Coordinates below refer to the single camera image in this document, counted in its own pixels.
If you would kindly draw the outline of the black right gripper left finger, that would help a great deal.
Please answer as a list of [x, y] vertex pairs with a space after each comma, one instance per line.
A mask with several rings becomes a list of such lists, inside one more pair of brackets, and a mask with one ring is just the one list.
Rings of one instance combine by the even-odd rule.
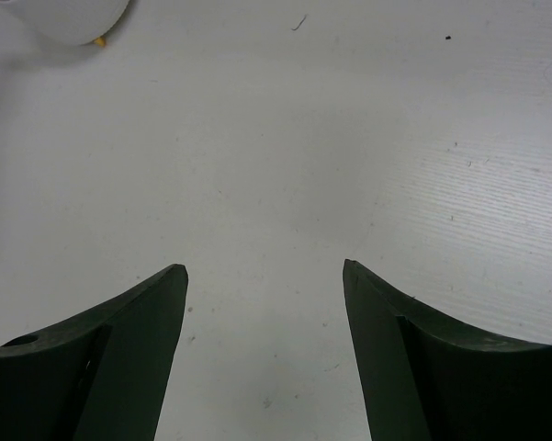
[[0, 440], [153, 440], [186, 310], [170, 265], [0, 346]]

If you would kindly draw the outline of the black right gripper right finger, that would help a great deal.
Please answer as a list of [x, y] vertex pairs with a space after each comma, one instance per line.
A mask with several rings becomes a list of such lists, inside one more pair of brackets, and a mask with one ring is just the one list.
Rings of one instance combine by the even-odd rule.
[[552, 440], [552, 345], [461, 322], [356, 261], [344, 300], [375, 440]]

